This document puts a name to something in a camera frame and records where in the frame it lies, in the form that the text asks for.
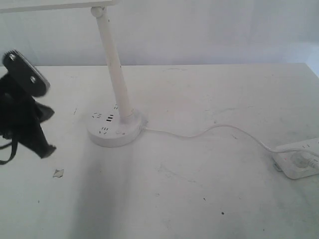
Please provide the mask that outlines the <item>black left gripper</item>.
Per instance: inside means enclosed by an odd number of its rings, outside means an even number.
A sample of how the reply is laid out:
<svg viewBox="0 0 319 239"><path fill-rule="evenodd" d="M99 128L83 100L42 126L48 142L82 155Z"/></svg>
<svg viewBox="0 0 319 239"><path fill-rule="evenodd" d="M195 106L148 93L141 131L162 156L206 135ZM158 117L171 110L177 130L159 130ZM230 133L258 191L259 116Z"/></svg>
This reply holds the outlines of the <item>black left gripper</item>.
<svg viewBox="0 0 319 239"><path fill-rule="evenodd" d="M41 123L54 110L35 100L44 97L50 83L33 64L17 50L3 55L7 72L0 78L0 136L5 139L35 139L35 152L49 157L56 146L49 144Z"/></svg>

